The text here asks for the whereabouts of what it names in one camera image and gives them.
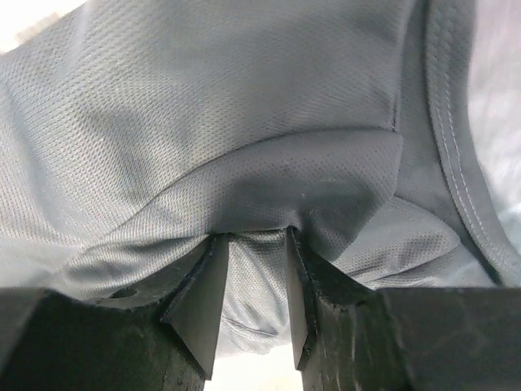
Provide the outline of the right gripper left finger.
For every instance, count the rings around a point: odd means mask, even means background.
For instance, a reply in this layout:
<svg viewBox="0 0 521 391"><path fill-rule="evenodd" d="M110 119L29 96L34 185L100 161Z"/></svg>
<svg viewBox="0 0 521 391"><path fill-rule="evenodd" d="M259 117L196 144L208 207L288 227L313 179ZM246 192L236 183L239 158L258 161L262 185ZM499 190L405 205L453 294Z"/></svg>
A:
<svg viewBox="0 0 521 391"><path fill-rule="evenodd" d="M229 260L215 235L107 298L1 291L4 390L201 390L212 378Z"/></svg>

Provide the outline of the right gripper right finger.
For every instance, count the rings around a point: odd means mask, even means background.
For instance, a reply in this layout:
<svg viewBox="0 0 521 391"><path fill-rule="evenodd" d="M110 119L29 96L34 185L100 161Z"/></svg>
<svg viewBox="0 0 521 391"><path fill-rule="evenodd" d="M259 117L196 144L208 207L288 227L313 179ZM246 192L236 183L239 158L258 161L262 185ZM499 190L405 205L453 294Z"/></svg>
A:
<svg viewBox="0 0 521 391"><path fill-rule="evenodd" d="M306 390L517 390L517 288L372 291L287 231L287 299Z"/></svg>

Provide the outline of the dark grey t-shirt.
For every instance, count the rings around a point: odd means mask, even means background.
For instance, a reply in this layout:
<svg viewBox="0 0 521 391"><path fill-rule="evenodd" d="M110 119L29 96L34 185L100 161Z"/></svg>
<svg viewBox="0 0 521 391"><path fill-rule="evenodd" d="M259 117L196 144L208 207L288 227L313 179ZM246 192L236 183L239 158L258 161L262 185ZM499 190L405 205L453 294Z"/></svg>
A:
<svg viewBox="0 0 521 391"><path fill-rule="evenodd" d="M288 342L284 241L371 288L520 285L475 154L472 1L88 1L1 57L1 284L106 297L230 235L224 347Z"/></svg>

